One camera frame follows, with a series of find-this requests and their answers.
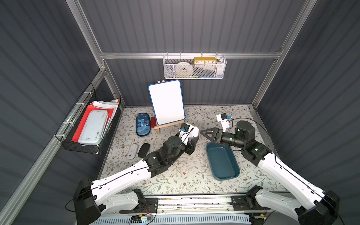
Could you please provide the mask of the black mouse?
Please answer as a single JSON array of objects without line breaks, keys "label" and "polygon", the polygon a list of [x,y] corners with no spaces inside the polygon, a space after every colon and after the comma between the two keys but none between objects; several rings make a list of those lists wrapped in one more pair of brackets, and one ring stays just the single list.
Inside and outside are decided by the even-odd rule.
[{"label": "black mouse", "polygon": [[148,154],[150,147],[151,145],[149,143],[144,143],[138,152],[138,157],[144,158]]}]

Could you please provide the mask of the teal storage box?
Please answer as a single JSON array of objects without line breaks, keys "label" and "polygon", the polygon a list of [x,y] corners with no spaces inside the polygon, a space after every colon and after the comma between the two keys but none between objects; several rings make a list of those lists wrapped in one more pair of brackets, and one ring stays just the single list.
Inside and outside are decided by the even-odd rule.
[{"label": "teal storage box", "polygon": [[239,176],[240,169],[229,146],[210,142],[206,145],[206,153],[216,180],[226,181]]}]

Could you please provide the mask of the white mouse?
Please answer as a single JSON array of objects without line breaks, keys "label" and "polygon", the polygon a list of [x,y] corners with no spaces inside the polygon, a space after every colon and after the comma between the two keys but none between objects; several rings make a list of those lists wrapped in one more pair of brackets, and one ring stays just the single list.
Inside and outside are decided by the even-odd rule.
[{"label": "white mouse", "polygon": [[128,153],[126,155],[126,159],[134,159],[137,156],[138,145],[136,143],[132,144],[129,147]]}]

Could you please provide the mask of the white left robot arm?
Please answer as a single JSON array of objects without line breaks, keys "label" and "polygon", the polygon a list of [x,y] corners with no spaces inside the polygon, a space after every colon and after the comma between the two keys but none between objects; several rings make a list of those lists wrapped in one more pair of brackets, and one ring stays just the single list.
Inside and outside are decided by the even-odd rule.
[{"label": "white left robot arm", "polygon": [[76,222],[89,225],[109,211],[135,213],[143,210],[146,200],[143,193],[134,189],[120,201],[111,200],[112,196],[130,186],[162,174],[186,153],[191,155],[199,137],[191,138],[184,144],[178,136],[172,136],[156,151],[146,155],[133,166],[101,180],[84,179],[79,182],[73,196]]}]

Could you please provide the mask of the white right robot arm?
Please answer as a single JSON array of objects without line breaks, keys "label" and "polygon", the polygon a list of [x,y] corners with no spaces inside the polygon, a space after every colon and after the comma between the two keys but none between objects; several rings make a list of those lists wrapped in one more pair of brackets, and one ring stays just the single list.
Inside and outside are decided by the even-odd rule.
[{"label": "white right robot arm", "polygon": [[323,191],[284,164],[267,146],[255,140],[255,131],[251,123],[239,121],[233,134],[216,127],[200,132],[213,143],[240,148],[246,160],[267,172],[293,195],[286,198],[255,185],[246,193],[247,207],[270,208],[301,225],[334,224],[340,217],[339,196],[333,191]]}]

